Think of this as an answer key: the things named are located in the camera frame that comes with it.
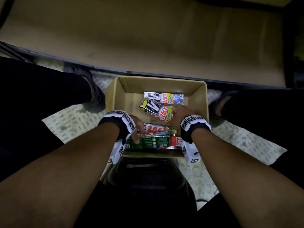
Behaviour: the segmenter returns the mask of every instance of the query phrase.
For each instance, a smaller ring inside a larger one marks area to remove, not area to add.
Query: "speckled floor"
[[[59,71],[63,70],[62,61],[37,58],[36,62],[48,68]],[[102,90],[105,90],[116,76],[117,75],[110,73],[93,72],[94,81]],[[208,90],[209,103],[216,100],[220,95],[221,91]],[[97,126],[103,116],[104,111],[98,114],[92,114],[87,112],[82,105],[72,105],[43,119],[43,122],[59,139],[67,143]],[[235,145],[267,165],[272,164],[286,151],[286,149],[227,121],[219,127],[213,128],[212,131],[223,140]],[[203,162],[189,164],[184,159],[179,159],[179,168],[193,188],[196,199],[209,201],[218,193],[217,187],[212,181]],[[204,204],[205,202],[198,202],[198,209]]]

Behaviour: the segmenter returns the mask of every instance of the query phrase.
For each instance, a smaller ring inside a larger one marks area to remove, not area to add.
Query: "black wrist strap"
[[[127,126],[123,122],[122,118],[118,118],[118,117],[114,117],[114,116],[107,117],[107,118],[104,117],[100,120],[98,125],[100,125],[102,123],[105,123],[105,122],[112,122],[119,127],[119,135],[117,137],[117,140],[122,139],[123,140],[123,145],[124,145],[125,142],[126,142],[126,137],[129,134],[129,131],[127,129]]]
[[[192,132],[197,128],[207,129],[211,131],[211,126],[199,115],[191,115],[184,117],[181,121],[181,138],[190,144],[192,144]]]

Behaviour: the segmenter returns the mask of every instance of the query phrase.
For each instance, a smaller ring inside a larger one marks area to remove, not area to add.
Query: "hand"
[[[143,133],[145,130],[144,130],[144,126],[143,126],[142,121],[136,116],[130,115],[130,117],[135,122],[136,128],[139,128],[140,131]],[[131,134],[131,138],[135,142],[135,144],[139,144],[139,137],[137,137],[137,130],[135,130],[134,133]]]
[[[176,129],[180,129],[180,123],[184,117],[196,115],[193,109],[190,109],[184,105],[173,106],[172,111],[174,113],[172,119],[169,122],[169,125],[173,126]]]

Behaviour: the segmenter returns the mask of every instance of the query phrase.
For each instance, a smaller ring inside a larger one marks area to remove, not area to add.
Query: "green toothpaste box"
[[[150,149],[167,148],[170,146],[170,136],[168,131],[153,133],[138,133],[139,144],[135,144],[130,137],[126,141],[126,149]]]

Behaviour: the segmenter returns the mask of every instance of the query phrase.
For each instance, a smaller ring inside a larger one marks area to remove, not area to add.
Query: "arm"
[[[170,123],[195,115],[174,107]],[[304,224],[304,190],[281,173],[225,142],[206,129],[192,132],[202,160],[242,227],[300,227]]]
[[[0,227],[72,227],[118,134],[118,126],[103,123],[2,181]]]

